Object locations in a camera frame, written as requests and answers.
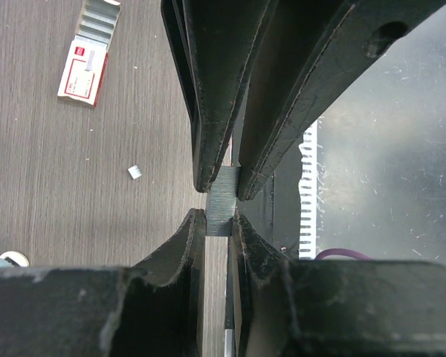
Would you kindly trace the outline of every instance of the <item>scratched metal plate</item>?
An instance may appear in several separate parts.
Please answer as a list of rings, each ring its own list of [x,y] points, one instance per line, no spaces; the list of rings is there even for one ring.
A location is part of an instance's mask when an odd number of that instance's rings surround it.
[[[317,250],[446,265],[446,7],[319,122]]]

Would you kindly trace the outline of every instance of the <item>metal staple block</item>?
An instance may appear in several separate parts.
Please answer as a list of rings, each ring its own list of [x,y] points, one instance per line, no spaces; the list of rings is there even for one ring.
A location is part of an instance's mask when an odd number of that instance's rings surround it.
[[[235,214],[239,167],[223,166],[207,196],[207,236],[229,237]]]

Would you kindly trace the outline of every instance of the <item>small white cube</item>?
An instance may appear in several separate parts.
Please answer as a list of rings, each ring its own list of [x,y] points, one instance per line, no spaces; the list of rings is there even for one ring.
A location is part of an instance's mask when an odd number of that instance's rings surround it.
[[[127,170],[129,171],[133,179],[138,179],[139,177],[142,176],[142,172],[140,171],[139,166],[137,165],[130,167]]]

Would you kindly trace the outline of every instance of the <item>red and white box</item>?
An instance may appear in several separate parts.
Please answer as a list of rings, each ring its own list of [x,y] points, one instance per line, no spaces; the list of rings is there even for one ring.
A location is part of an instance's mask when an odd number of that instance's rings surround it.
[[[69,97],[96,106],[106,63],[104,47],[75,39],[69,49],[58,97]]]

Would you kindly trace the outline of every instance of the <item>white toothed strip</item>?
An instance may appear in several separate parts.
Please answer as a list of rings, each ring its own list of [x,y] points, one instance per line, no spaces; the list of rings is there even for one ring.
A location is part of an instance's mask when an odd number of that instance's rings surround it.
[[[304,133],[299,145],[303,174],[299,181],[300,239],[299,259],[314,259],[317,233],[317,123],[316,120]]]

